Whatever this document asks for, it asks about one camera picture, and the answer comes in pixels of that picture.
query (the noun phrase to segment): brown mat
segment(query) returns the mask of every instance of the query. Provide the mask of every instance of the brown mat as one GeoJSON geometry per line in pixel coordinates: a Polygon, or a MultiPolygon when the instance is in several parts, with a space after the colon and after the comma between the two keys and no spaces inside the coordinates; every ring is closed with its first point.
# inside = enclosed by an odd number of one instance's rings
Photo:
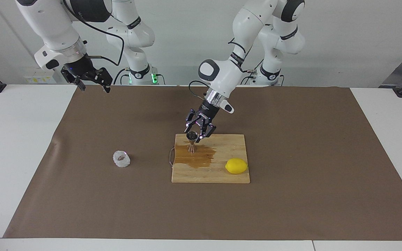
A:
{"type": "Polygon", "coordinates": [[[402,240],[402,180],[349,89],[238,88],[230,102],[216,133],[245,135],[251,183],[172,184],[169,150],[200,100],[75,92],[4,237],[402,240]]]}

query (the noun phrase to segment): brown liquid spill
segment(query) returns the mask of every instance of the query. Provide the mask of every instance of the brown liquid spill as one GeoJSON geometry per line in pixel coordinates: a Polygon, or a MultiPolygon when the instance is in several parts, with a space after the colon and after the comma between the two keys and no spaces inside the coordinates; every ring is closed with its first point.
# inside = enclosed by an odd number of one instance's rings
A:
{"type": "Polygon", "coordinates": [[[174,150],[176,156],[174,159],[175,164],[187,164],[193,168],[210,167],[216,153],[214,148],[204,145],[196,145],[196,151],[194,153],[187,151],[187,145],[175,146],[174,150]]]}

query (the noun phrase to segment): green light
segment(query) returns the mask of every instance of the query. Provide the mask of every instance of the green light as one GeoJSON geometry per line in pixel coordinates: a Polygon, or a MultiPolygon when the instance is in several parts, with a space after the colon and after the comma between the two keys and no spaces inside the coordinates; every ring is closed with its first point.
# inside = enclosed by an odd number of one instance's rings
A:
{"type": "Polygon", "coordinates": [[[153,84],[157,84],[158,83],[158,77],[156,76],[156,74],[152,74],[151,78],[153,80],[153,84]]]}

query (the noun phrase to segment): lemon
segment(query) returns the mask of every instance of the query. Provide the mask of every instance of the lemon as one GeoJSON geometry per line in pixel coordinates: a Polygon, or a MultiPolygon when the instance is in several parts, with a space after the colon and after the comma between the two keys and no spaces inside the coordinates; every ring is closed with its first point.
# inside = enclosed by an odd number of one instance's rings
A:
{"type": "Polygon", "coordinates": [[[232,174],[240,174],[247,170],[247,163],[242,159],[229,159],[226,170],[232,174]]]}

